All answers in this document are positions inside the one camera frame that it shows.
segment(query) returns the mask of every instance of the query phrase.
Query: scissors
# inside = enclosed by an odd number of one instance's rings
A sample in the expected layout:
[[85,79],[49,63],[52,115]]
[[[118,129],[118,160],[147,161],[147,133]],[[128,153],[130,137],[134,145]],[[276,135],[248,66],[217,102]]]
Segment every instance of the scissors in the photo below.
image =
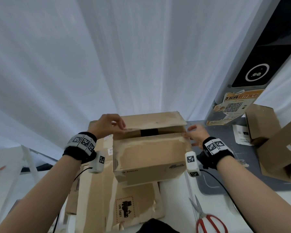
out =
[[211,225],[213,226],[213,228],[216,230],[217,233],[220,233],[220,231],[217,228],[217,226],[215,225],[215,223],[212,221],[211,217],[213,217],[213,218],[217,219],[219,222],[221,222],[221,224],[224,227],[225,233],[228,233],[228,230],[227,230],[225,224],[218,217],[216,217],[214,215],[211,215],[211,214],[208,214],[208,213],[206,214],[206,213],[203,212],[202,207],[201,207],[196,195],[195,195],[195,199],[196,199],[197,205],[193,202],[193,200],[191,200],[190,197],[189,197],[189,199],[190,199],[193,207],[195,208],[195,210],[199,213],[199,218],[198,218],[197,223],[196,223],[196,233],[198,233],[199,225],[202,226],[203,232],[207,233],[205,225],[204,225],[204,222],[203,222],[203,218],[204,217],[208,219],[208,221],[211,223]]

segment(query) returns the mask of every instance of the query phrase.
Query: red scissors handle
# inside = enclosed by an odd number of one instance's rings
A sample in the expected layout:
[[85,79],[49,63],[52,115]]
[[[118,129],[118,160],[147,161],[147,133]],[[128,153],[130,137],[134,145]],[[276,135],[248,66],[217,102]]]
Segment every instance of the red scissors handle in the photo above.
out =
[[[227,227],[225,226],[225,224],[218,217],[216,217],[214,215],[207,214],[206,215],[206,218],[211,223],[211,225],[213,226],[213,228],[216,230],[217,233],[220,233],[220,231],[217,228],[216,224],[211,219],[211,217],[214,217],[215,219],[217,219],[223,225],[225,233],[228,233]],[[199,226],[199,224],[202,226],[203,232],[204,233],[207,233],[206,228],[205,228],[205,224],[204,224],[204,222],[203,222],[202,219],[198,219],[197,220],[197,223],[196,223],[196,233],[198,233],[198,226]]]

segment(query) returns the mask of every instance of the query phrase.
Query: forearm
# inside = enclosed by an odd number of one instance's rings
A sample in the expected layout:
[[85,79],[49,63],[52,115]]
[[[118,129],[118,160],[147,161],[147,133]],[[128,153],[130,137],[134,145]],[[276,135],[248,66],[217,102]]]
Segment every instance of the forearm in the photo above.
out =
[[291,232],[291,205],[233,157],[217,164],[225,186],[256,232]]
[[1,232],[47,232],[64,204],[81,161],[64,155],[0,224]]

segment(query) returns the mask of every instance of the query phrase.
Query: gray table mat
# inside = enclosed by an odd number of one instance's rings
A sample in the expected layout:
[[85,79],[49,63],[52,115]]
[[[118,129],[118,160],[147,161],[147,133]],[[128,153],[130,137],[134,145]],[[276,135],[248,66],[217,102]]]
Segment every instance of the gray table mat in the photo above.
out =
[[[193,124],[202,124],[204,121],[188,121],[186,129]],[[238,125],[246,126],[245,119],[239,120]],[[260,180],[262,180],[266,185],[272,188],[274,191],[289,191],[291,190],[291,183],[275,179],[272,177],[264,176],[260,170],[260,164],[256,156],[256,147],[239,145],[235,142],[235,137],[233,133],[232,125],[225,126],[205,126],[210,136],[220,138],[224,143],[234,152],[236,159],[242,160],[243,163],[246,163],[246,167],[250,172],[256,175]],[[198,147],[193,147],[193,150],[196,154],[200,154],[201,149]],[[219,181],[224,184],[221,176],[218,174],[217,170],[208,169],[212,175],[218,178]],[[208,173],[202,172],[201,176],[196,177],[198,187],[203,194],[225,194],[225,190],[218,184],[218,182],[210,176]]]

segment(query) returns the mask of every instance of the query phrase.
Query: hand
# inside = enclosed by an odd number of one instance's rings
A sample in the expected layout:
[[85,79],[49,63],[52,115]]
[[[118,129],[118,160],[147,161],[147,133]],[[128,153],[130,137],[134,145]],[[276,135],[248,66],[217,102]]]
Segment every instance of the hand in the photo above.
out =
[[200,124],[195,124],[190,126],[187,130],[191,132],[182,133],[182,136],[196,141],[195,143],[192,144],[192,146],[198,146],[202,150],[203,141],[210,137],[206,129]]
[[118,114],[103,114],[95,123],[90,123],[88,132],[98,139],[114,133],[125,133],[125,123]]

